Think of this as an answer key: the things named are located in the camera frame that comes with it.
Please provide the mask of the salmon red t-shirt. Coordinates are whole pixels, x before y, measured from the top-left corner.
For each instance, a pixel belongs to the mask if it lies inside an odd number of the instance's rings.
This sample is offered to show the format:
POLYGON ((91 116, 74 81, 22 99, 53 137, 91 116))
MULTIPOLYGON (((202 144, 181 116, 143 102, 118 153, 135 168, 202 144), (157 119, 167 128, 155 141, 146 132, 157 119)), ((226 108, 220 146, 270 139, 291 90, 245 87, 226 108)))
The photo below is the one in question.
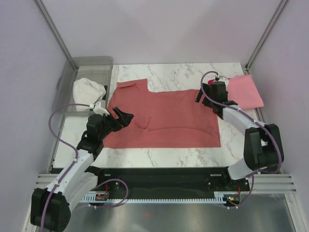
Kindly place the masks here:
POLYGON ((113 149, 220 147, 218 117, 197 103, 197 89, 151 92, 147 79, 119 82, 108 109, 133 114, 130 124, 103 141, 113 149))

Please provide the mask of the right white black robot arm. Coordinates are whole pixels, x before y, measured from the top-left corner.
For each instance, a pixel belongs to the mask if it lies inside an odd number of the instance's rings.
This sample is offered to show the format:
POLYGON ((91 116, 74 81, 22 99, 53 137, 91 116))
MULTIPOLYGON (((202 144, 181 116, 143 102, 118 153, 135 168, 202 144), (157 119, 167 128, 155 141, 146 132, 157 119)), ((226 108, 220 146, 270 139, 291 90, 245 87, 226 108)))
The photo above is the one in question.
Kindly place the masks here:
POLYGON ((224 82, 202 83, 196 102, 200 102, 202 96, 206 107, 244 135, 243 158, 227 168, 228 174, 221 178, 224 189, 233 190, 239 179, 254 173, 277 173, 281 169, 284 153, 277 125, 253 119, 235 101, 229 101, 224 82))

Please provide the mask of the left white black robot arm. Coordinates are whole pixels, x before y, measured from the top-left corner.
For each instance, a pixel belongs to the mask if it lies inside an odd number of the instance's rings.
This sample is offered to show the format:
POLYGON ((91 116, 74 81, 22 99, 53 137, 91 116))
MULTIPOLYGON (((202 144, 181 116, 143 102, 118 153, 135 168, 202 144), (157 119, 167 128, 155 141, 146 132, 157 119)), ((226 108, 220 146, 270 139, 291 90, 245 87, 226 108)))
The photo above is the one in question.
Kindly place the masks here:
POLYGON ((91 109, 94 113, 88 117, 86 130, 78 145, 72 147, 75 154, 71 162, 48 186, 36 188, 31 196, 30 223, 41 231, 64 231, 82 198, 93 189, 105 187, 103 170, 92 164, 104 147, 103 140, 127 127, 134 117, 118 107, 112 113, 95 105, 91 109))

